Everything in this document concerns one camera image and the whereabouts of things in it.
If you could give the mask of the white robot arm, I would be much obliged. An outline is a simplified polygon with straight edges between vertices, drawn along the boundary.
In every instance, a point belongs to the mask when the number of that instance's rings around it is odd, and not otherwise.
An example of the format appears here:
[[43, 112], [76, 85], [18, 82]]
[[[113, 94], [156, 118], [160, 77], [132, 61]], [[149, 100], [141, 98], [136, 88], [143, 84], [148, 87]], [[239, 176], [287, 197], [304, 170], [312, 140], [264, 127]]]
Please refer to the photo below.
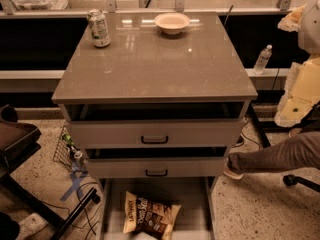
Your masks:
[[309, 0], [287, 14], [278, 28], [298, 33], [298, 46], [310, 57], [302, 64], [293, 62], [285, 81], [285, 93], [277, 106], [274, 122], [292, 127], [320, 102], [320, 0]]

